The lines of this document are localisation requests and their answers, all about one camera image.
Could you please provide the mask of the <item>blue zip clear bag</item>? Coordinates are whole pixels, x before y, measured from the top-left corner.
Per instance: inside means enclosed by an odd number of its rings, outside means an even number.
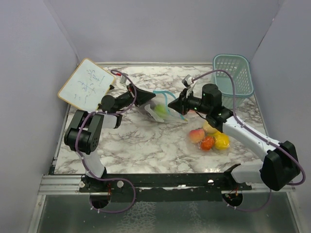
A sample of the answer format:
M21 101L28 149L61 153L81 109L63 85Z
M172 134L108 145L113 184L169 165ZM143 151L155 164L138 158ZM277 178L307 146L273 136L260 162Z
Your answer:
M137 107L137 110L151 121L160 123L184 123L187 120L177 111L168 107L168 104L177 97L166 90L154 90L155 97L145 104Z

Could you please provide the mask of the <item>green fake spiky fruit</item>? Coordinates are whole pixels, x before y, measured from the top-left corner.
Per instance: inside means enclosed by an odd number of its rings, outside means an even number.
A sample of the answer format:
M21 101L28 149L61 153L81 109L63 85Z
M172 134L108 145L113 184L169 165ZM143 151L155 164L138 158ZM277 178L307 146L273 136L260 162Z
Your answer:
M161 118L165 118L168 115L168 111L166 109L166 106L163 104L157 104L154 107L154 112Z

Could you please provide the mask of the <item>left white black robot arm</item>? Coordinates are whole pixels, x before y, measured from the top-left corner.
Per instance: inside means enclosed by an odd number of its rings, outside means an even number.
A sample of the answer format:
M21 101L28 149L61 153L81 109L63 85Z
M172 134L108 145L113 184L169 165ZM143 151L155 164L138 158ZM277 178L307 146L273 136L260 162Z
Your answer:
M65 145L75 151L82 160L90 185L100 192L106 189L106 168L97 155L102 129L117 129L122 114L132 106L141 106L155 98L152 92L128 85L127 91L118 97L106 95L98 104L98 110L88 113L77 110L64 136Z

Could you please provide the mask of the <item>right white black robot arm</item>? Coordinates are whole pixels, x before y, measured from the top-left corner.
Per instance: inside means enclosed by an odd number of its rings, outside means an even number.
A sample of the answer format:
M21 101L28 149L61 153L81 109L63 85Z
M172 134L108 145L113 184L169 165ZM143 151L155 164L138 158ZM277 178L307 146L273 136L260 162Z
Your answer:
M190 110L204 114L209 125L235 138L260 158L259 164L236 165L229 170L223 178L223 184L229 190L234 190L241 183L263 183L279 191L285 185L293 185L292 180L303 172L291 142L280 143L242 122L233 111L222 105L222 94L214 84L203 86L201 98L185 88L168 107L182 115Z

